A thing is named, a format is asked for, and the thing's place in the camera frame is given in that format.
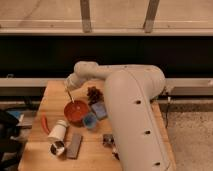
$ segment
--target wooden block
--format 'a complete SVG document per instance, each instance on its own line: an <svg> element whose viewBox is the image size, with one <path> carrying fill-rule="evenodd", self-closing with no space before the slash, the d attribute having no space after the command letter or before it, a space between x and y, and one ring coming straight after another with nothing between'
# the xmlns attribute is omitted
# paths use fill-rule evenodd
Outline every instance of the wooden block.
<svg viewBox="0 0 213 171"><path fill-rule="evenodd" d="M67 147L67 158L77 159L81 146L82 135L74 133L70 145Z"/></svg>

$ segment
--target black wall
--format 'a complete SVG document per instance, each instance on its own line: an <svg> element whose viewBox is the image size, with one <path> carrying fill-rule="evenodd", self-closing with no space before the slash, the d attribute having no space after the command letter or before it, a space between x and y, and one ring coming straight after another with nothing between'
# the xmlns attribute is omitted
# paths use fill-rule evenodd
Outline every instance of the black wall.
<svg viewBox="0 0 213 171"><path fill-rule="evenodd" d="M213 37L0 37L0 77L66 77L79 60L153 64L166 77L213 77Z"/></svg>

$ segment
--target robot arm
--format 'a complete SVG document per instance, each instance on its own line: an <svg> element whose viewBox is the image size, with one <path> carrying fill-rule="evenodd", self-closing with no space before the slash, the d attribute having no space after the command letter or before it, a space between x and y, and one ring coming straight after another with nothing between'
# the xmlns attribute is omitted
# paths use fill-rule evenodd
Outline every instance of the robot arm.
<svg viewBox="0 0 213 171"><path fill-rule="evenodd" d="M150 99L165 86L162 71L152 65L99 66L79 62L66 80L68 87L105 81L104 101L124 171L172 171Z"/></svg>

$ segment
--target metal bar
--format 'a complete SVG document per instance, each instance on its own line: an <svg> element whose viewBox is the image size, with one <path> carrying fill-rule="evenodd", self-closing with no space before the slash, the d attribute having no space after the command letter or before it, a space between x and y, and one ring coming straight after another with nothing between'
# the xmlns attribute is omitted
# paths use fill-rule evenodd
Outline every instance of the metal bar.
<svg viewBox="0 0 213 171"><path fill-rule="evenodd" d="M46 87L48 81L65 78L0 78L1 87Z"/></svg>
<svg viewBox="0 0 213 171"><path fill-rule="evenodd" d="M82 29L70 28L2 28L3 36L213 36L213 29L160 29L155 28L152 34L138 29L92 29L90 34L82 33Z"/></svg>
<svg viewBox="0 0 213 171"><path fill-rule="evenodd" d="M0 87L0 97L43 96L45 87Z"/></svg>
<svg viewBox="0 0 213 171"><path fill-rule="evenodd" d="M157 13L160 0L149 0L149 6L146 13L146 19L144 23L145 33L151 33L153 30L154 20Z"/></svg>
<svg viewBox="0 0 213 171"><path fill-rule="evenodd" d="M92 32L89 0L80 0L82 28L84 33Z"/></svg>
<svg viewBox="0 0 213 171"><path fill-rule="evenodd" d="M167 78L162 95L213 96L213 78Z"/></svg>

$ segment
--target white container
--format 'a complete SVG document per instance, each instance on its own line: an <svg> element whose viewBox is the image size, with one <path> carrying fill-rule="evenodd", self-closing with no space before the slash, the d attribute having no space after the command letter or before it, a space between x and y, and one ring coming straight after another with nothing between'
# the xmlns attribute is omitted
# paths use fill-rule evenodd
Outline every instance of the white container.
<svg viewBox="0 0 213 171"><path fill-rule="evenodd" d="M47 139L50 143L54 143L56 141L63 141L64 136L66 133L66 129L68 124L64 120L58 120L56 125L51 130L50 134L48 135Z"/></svg>

